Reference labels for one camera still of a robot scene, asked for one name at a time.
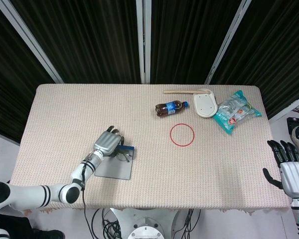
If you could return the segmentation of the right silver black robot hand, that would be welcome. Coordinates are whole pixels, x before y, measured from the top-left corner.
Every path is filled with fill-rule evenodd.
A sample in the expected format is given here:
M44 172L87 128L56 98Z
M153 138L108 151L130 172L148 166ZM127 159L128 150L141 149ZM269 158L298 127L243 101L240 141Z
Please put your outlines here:
M281 179L275 180L267 168L263 168L264 177L290 198L299 198L299 153L295 146L283 140L280 142L268 140L267 144L274 154Z

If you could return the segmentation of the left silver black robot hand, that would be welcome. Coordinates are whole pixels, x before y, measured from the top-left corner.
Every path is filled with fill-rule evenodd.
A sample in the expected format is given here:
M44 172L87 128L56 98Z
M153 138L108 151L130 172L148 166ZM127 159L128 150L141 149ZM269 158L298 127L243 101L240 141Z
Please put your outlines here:
M118 145L123 145L125 138L113 125L109 126L94 143L93 149L100 151L104 157L111 156Z

